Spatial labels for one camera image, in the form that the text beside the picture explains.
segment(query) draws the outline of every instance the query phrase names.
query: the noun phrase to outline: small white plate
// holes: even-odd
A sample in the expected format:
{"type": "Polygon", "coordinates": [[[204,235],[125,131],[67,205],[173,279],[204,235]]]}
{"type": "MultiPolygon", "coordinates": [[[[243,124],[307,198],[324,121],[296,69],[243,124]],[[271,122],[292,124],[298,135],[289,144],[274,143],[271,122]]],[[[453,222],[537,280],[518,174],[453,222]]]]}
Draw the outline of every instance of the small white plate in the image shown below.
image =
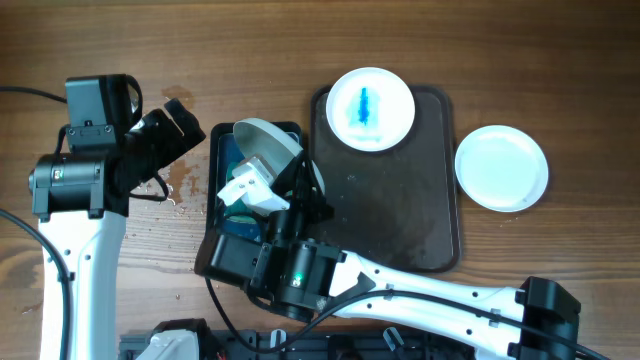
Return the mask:
{"type": "Polygon", "coordinates": [[[533,205],[549,181],[549,166],[540,146],[522,131],[502,125],[469,134],[458,147],[455,169],[469,197],[501,212],[533,205]]]}
{"type": "Polygon", "coordinates": [[[402,79],[369,67],[353,70],[333,85],[326,111],[331,131],[340,141],[375,152],[395,146],[409,133],[416,106],[402,79]]]}

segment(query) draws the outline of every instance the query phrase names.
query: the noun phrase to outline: wood grain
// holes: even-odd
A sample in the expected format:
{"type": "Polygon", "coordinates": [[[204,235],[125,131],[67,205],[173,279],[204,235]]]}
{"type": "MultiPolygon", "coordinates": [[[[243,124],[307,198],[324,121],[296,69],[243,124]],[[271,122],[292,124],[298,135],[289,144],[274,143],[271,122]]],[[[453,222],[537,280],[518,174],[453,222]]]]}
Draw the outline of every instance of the wood grain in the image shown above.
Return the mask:
{"type": "MultiPolygon", "coordinates": [[[[464,256],[439,277],[495,286],[529,275],[557,280],[582,302],[582,343],[614,359],[639,358],[637,2],[164,2],[2,1],[0,84],[63,94],[70,76],[128,73],[146,110],[176,94],[207,131],[246,117],[308,131],[315,89],[357,67],[437,85],[451,97],[458,141],[483,125],[515,126],[542,146],[551,173],[540,203],[518,214],[491,212],[462,194],[464,256]]],[[[0,206],[35,225],[27,175],[53,150],[66,110],[2,94],[0,118],[0,206]]],[[[171,318],[224,326],[189,271],[204,233],[208,153],[205,141],[164,170],[175,206],[132,200],[118,334],[171,318]]],[[[38,357],[42,284],[40,248],[0,223],[0,358],[38,357]]],[[[299,327],[219,287],[238,327],[299,327]]],[[[383,325],[335,319],[323,329],[338,326],[383,325]]]]}

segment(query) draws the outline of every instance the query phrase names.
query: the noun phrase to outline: black mount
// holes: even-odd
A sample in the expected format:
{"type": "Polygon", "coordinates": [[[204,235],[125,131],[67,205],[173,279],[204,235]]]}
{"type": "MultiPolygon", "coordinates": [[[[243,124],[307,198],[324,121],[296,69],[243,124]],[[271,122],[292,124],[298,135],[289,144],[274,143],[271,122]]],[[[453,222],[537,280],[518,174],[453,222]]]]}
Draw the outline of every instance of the black mount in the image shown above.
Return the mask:
{"type": "Polygon", "coordinates": [[[165,104],[173,121],[159,109],[142,117],[140,86],[130,75],[70,78],[66,89],[70,124],[29,175],[41,221],[73,210],[128,216],[130,191],[206,137],[177,99],[165,104]],[[60,154],[65,135],[71,152],[60,154]]]}

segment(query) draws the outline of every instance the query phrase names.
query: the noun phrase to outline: black cable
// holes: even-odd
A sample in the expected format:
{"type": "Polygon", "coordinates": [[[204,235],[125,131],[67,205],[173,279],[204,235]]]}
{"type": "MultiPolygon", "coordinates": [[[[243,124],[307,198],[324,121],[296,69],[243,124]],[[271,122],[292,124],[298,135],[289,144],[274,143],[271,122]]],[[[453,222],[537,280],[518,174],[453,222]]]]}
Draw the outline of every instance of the black cable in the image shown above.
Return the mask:
{"type": "Polygon", "coordinates": [[[162,177],[158,173],[153,175],[153,178],[158,182],[158,185],[160,185],[160,187],[162,188],[162,192],[164,193],[164,196],[129,194],[129,197],[138,199],[138,200],[158,201],[158,202],[167,200],[169,198],[169,187],[167,186],[167,183],[164,182],[164,179],[162,179],[162,177]]]}
{"type": "Polygon", "coordinates": [[[60,151],[62,151],[62,144],[64,143],[64,137],[67,134],[67,129],[70,127],[71,125],[66,124],[63,125],[58,131],[58,143],[56,144],[56,149],[53,151],[54,155],[60,155],[60,151]]]}
{"type": "Polygon", "coordinates": [[[47,250],[51,260],[58,269],[58,280],[62,285],[62,337],[60,338],[60,360],[67,360],[69,354],[69,342],[70,342],[70,324],[71,324],[71,286],[69,284],[69,274],[67,272],[67,266],[62,260],[60,253],[56,251],[53,245],[45,238],[39,231],[32,228],[29,224],[17,218],[15,215],[0,209],[0,217],[3,217],[27,234],[36,239],[42,247],[47,250]]]}
{"type": "Polygon", "coordinates": [[[445,305],[445,306],[449,306],[458,310],[462,310],[462,311],[466,311],[472,314],[475,314],[477,316],[480,317],[485,317],[489,320],[495,321],[495,322],[501,322],[507,325],[511,325],[514,327],[517,327],[525,332],[531,333],[533,335],[536,335],[538,337],[542,337],[544,339],[547,339],[549,341],[553,341],[553,342],[557,342],[560,343],[576,352],[582,353],[584,355],[588,356],[588,359],[596,359],[596,360],[608,360],[607,357],[598,354],[597,352],[588,349],[582,345],[576,344],[573,341],[567,340],[565,338],[562,338],[560,336],[555,336],[555,335],[551,335],[548,334],[544,331],[538,330],[536,328],[530,327],[528,325],[525,325],[523,323],[521,323],[520,321],[516,321],[516,320],[512,320],[510,318],[506,318],[503,316],[500,316],[498,314],[494,314],[488,311],[484,311],[484,310],[480,310],[477,308],[474,308],[473,306],[469,306],[469,305],[465,305],[465,304],[461,304],[452,300],[448,300],[448,299],[444,299],[444,298],[440,298],[437,296],[433,296],[433,295],[427,295],[427,294],[420,294],[420,293],[414,293],[414,292],[409,292],[409,291],[394,291],[394,290],[380,290],[380,291],[372,291],[369,293],[365,293],[362,295],[358,295],[358,296],[354,296],[351,299],[345,300],[344,302],[337,304],[336,306],[332,307],[331,309],[323,312],[322,314],[318,315],[318,317],[316,317],[311,323],[309,323],[309,325],[305,326],[302,330],[300,330],[298,333],[296,333],[295,335],[293,335],[292,337],[288,338],[285,342],[283,342],[280,345],[274,346],[272,348],[268,348],[268,349],[258,349],[257,347],[249,344],[246,340],[244,340],[242,338],[242,336],[240,335],[240,333],[238,333],[238,331],[236,330],[236,328],[233,326],[233,324],[231,323],[231,321],[229,320],[229,317],[227,316],[227,314],[224,312],[224,310],[222,309],[222,305],[220,304],[220,301],[218,300],[218,297],[216,296],[215,292],[213,291],[213,287],[211,286],[211,281],[209,279],[205,279],[205,282],[207,284],[207,289],[209,290],[209,295],[211,295],[211,299],[213,300],[214,305],[216,306],[216,308],[218,309],[218,312],[220,313],[220,317],[222,317],[222,320],[224,321],[224,323],[227,325],[227,327],[229,328],[229,331],[234,335],[234,337],[236,337],[236,339],[248,350],[253,351],[255,353],[258,354],[270,354],[270,353],[274,353],[277,351],[280,351],[284,348],[286,348],[287,346],[293,344],[295,341],[297,341],[300,337],[302,337],[303,335],[305,335],[306,333],[308,333],[309,331],[311,331],[314,327],[316,327],[319,323],[321,323],[322,321],[324,321],[325,319],[327,319],[329,316],[333,315],[334,313],[336,313],[337,311],[351,305],[354,304],[358,301],[362,301],[365,299],[369,299],[369,298],[373,298],[373,297],[384,297],[384,296],[400,296],[400,297],[407,297],[407,298],[413,298],[413,299],[419,299],[419,300],[424,300],[424,301],[430,301],[430,302],[434,302],[437,304],[441,304],[441,305],[445,305]]]}
{"type": "Polygon", "coordinates": [[[0,86],[0,91],[21,92],[25,94],[38,95],[38,96],[46,97],[47,99],[59,101],[64,104],[67,103],[67,99],[63,98],[62,96],[58,96],[58,95],[48,93],[46,91],[22,87],[22,86],[0,86]]]}

